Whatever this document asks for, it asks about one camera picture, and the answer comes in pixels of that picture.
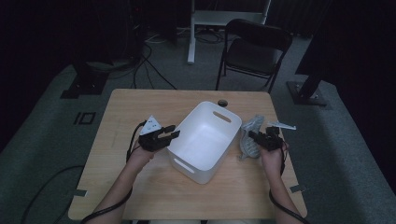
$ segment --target black chair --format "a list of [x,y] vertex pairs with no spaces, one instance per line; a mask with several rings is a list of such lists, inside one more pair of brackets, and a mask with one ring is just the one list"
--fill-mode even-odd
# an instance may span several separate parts
[[268,89],[270,93],[282,60],[291,45],[292,35],[276,27],[235,19],[227,23],[224,37],[216,91],[219,89],[221,71],[224,67],[224,76],[229,69],[265,78],[265,87],[271,81]]

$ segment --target gray carpet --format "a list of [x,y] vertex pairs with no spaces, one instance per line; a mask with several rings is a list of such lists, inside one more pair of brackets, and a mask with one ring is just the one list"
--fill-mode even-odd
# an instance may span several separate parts
[[[214,90],[222,44],[197,42],[195,64],[187,64],[188,39],[177,45],[148,43],[149,61],[180,90]],[[328,106],[295,105],[287,81],[304,82],[295,70],[309,39],[294,37],[271,96],[284,130],[290,157],[301,185],[311,223],[396,223],[396,198],[379,171],[359,130],[335,87],[322,82],[319,90]],[[76,73],[66,67],[48,86],[30,117],[0,154],[0,223],[20,223],[36,193],[57,172],[84,165],[114,89],[133,87],[131,71],[110,74],[101,95],[60,99]],[[136,74],[136,87],[172,89],[147,64]],[[265,91],[263,80],[230,73],[221,91]],[[66,170],[52,179],[31,206],[26,223],[77,223],[63,215],[82,169]]]

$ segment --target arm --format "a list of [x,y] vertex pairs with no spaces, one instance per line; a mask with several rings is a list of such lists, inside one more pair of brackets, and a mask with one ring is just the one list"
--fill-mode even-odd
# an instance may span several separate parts
[[[284,144],[282,148],[276,149],[273,151],[267,151],[266,149],[261,148],[262,154],[262,167],[264,169],[265,174],[267,175],[268,182],[270,184],[272,195],[275,200],[280,203],[282,206],[288,208],[290,211],[300,215],[293,201],[291,200],[288,191],[286,190],[285,184],[283,183],[281,177],[281,164],[282,164],[282,152],[280,150],[287,150],[289,145]],[[275,206],[276,213],[276,223],[278,224],[294,224],[301,223],[294,217],[291,217],[287,213],[280,210]]]
[[[96,206],[93,212],[100,211],[120,202],[131,190],[137,175],[142,171],[143,167],[154,158],[154,154],[155,152],[146,151],[142,147],[137,148],[131,154],[130,159],[127,161],[105,198]],[[87,223],[121,223],[124,209],[125,204],[111,212],[95,217]]]

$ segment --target basket handle hole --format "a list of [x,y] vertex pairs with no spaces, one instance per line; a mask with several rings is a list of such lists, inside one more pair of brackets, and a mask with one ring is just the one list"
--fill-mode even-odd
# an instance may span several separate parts
[[184,164],[183,162],[179,161],[178,159],[174,159],[175,162],[177,164],[179,164],[180,166],[182,166],[184,169],[188,170],[190,173],[195,173],[190,167],[188,167],[186,164]]
[[214,114],[216,117],[218,117],[218,118],[220,118],[220,119],[224,119],[225,121],[231,123],[231,120],[230,120],[229,118],[225,117],[224,115],[220,114],[219,112],[213,111],[213,114]]

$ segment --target white plastic basket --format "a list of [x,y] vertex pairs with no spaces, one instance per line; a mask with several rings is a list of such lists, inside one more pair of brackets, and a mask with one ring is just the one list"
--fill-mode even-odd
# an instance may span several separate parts
[[241,124],[242,120],[229,110],[201,102],[176,128],[180,135],[168,147],[172,165],[195,182],[207,183]]

